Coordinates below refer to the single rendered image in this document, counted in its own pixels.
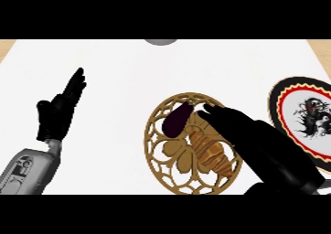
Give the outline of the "dragon print plate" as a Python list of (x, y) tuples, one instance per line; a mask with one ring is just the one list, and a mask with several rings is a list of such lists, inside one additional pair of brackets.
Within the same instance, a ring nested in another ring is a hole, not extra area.
[(331, 84), (307, 77), (284, 79), (269, 94), (269, 115), (276, 129), (331, 174)]

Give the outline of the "grey round object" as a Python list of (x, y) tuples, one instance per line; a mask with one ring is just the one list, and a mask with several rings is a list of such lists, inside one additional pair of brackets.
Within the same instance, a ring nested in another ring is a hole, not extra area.
[(176, 41), (177, 39), (146, 39), (146, 42), (155, 46), (167, 46), (173, 44)]

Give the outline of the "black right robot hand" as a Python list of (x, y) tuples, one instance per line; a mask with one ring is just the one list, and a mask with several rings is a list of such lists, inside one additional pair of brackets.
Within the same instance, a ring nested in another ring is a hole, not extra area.
[(301, 147), (264, 121), (241, 111), (204, 105), (198, 116), (235, 146), (235, 150), (260, 177), (263, 192), (312, 195), (325, 178)]

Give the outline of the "gold openwork oval placemat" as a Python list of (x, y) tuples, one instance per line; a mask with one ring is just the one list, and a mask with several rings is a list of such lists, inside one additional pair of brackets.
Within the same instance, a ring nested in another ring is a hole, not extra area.
[(226, 156), (232, 163), (232, 177), (220, 176), (214, 171), (202, 174), (198, 171), (198, 159), (189, 141), (189, 134), (182, 131), (176, 138), (165, 136), (162, 123), (167, 115), (189, 101), (195, 107), (190, 114), (196, 114), (204, 104), (223, 107), (222, 102), (205, 94), (186, 92), (167, 98), (155, 108), (145, 130), (145, 153), (149, 169), (162, 186), (174, 194), (220, 194), (232, 185), (244, 159), (235, 151), (235, 146), (219, 134), (224, 146)]

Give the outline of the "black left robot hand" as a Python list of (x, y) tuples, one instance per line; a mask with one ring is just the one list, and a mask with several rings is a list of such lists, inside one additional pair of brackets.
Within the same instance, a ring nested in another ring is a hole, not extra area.
[(87, 86), (84, 69), (80, 68), (71, 76), (66, 88), (56, 94), (52, 101), (40, 101), (37, 104), (40, 115), (40, 129), (37, 140), (62, 141), (71, 128), (74, 109), (81, 99)]

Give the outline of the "dark purple eggplant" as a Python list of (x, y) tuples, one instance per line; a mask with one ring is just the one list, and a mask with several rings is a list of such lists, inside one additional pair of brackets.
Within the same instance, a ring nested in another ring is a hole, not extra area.
[(186, 101), (182, 106), (167, 115), (162, 124), (162, 132), (167, 137), (176, 138), (182, 134), (193, 109), (193, 105)]

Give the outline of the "brown croissant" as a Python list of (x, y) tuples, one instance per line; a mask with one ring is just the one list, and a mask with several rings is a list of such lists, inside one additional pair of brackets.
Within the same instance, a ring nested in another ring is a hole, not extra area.
[(185, 131), (198, 159), (198, 171), (208, 174), (214, 171), (223, 177), (232, 177), (232, 163), (226, 156), (220, 136), (213, 126), (193, 114), (189, 117)]

